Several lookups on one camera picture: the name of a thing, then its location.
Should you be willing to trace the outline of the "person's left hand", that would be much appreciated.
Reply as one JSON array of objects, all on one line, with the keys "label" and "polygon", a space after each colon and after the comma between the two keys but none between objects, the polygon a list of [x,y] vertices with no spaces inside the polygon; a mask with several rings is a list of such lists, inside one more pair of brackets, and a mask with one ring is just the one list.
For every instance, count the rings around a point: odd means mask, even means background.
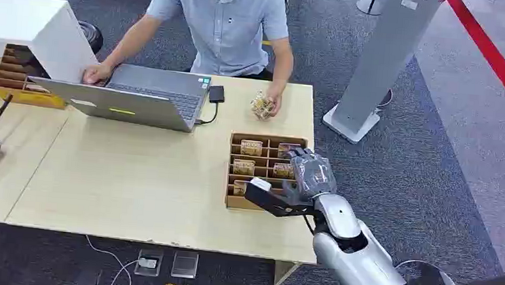
[{"label": "person's left hand", "polygon": [[273,82],[271,82],[270,86],[266,90],[265,97],[272,104],[272,108],[269,112],[270,117],[275,117],[279,112],[282,105],[283,92],[284,88]]}]

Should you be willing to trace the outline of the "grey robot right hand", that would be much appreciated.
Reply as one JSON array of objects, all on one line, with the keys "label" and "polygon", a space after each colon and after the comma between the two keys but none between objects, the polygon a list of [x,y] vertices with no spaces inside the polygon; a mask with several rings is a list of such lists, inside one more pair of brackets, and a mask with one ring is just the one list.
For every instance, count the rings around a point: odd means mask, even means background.
[{"label": "grey robot right hand", "polygon": [[286,152],[294,172],[294,183],[284,181],[283,194],[290,205],[307,204],[322,194],[336,194],[337,182],[329,159],[308,148],[290,148]]}]

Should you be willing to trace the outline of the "person's right hand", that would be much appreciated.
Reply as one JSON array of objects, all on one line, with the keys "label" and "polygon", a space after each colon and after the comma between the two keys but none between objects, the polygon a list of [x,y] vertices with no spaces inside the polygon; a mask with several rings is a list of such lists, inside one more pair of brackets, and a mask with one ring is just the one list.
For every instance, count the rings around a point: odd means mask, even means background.
[{"label": "person's right hand", "polygon": [[100,83],[108,80],[113,72],[113,67],[111,65],[100,63],[93,64],[85,69],[83,72],[82,83],[86,83],[86,85],[95,85],[98,86]]}]

